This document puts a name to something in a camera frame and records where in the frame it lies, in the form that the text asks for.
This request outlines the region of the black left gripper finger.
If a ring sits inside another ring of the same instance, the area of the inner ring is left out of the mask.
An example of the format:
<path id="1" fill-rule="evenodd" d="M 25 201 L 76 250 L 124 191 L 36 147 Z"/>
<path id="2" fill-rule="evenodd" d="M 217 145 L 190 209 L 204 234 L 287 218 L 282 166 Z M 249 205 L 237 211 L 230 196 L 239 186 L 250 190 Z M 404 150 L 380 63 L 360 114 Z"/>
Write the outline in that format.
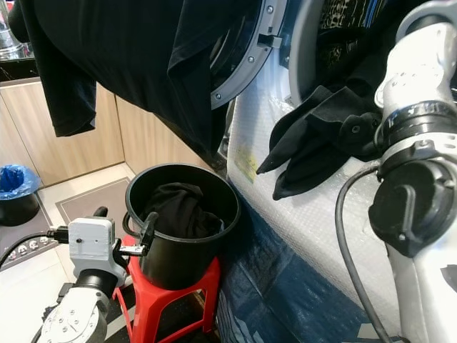
<path id="1" fill-rule="evenodd" d="M 141 242 L 140 245 L 143 248 L 150 248 L 151 242 L 156 237 L 156 229 L 154 229 L 154 223 L 158 219 L 159 214 L 157 212 L 149 212 L 146 219 L 141 226 Z"/>

